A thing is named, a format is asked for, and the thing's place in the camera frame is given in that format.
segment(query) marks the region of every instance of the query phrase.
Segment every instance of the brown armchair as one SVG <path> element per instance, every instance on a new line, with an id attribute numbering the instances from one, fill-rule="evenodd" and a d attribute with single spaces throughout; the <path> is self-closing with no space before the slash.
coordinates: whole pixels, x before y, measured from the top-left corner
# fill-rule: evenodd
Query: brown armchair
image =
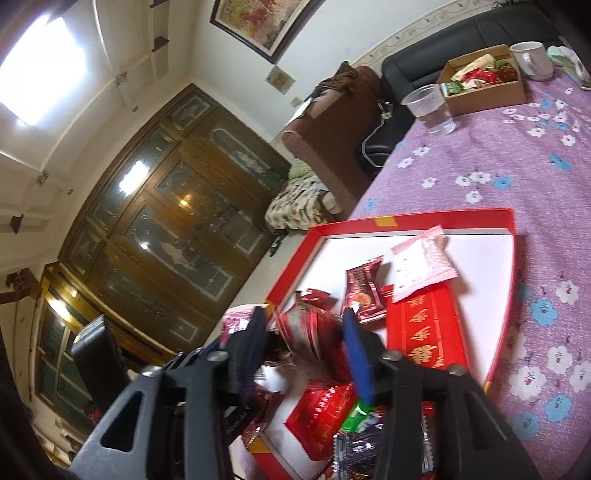
<path id="1" fill-rule="evenodd" d="M 345 217 L 371 183 L 358 167 L 356 150 L 375 127 L 380 114 L 377 101 L 382 98 L 378 75 L 368 67 L 357 71 L 353 95 L 328 90 L 282 134 L 285 147 L 314 170 Z"/>

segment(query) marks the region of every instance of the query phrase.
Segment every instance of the mug handle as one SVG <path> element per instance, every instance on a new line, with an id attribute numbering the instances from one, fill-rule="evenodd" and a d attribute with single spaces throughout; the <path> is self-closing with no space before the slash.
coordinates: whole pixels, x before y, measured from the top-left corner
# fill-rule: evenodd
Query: mug handle
<path id="1" fill-rule="evenodd" d="M 529 53 L 523 54 L 523 60 L 533 75 L 541 75 L 540 71 L 534 65 L 534 62 L 531 61 L 531 55 Z"/>

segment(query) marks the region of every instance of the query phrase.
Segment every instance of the black leather sofa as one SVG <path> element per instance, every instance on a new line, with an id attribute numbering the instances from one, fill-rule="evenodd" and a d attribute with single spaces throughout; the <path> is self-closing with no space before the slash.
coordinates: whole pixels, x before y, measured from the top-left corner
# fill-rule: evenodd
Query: black leather sofa
<path id="1" fill-rule="evenodd" d="M 546 47 L 562 45 L 556 27 L 529 3 L 506 5 L 455 23 L 389 56 L 382 64 L 384 99 L 395 105 L 394 116 L 367 142 L 365 151 L 383 165 L 414 122 L 400 101 L 413 90 L 435 83 L 449 59 L 499 44 L 536 40 Z M 367 161 L 359 150 L 360 166 Z"/>

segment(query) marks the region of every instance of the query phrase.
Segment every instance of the framed painting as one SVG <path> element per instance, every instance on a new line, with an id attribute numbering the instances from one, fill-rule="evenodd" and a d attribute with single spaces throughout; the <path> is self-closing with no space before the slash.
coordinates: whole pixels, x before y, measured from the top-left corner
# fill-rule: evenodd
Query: framed painting
<path id="1" fill-rule="evenodd" d="M 216 0 L 211 22 L 276 63 L 323 0 Z"/>

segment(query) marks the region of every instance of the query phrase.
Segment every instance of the white mug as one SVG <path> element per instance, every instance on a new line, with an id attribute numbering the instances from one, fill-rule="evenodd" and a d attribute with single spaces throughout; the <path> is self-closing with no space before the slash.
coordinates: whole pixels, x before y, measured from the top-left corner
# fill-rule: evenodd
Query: white mug
<path id="1" fill-rule="evenodd" d="M 543 82 L 554 76 L 554 65 L 538 41 L 523 41 L 509 47 L 521 70 L 532 80 Z"/>

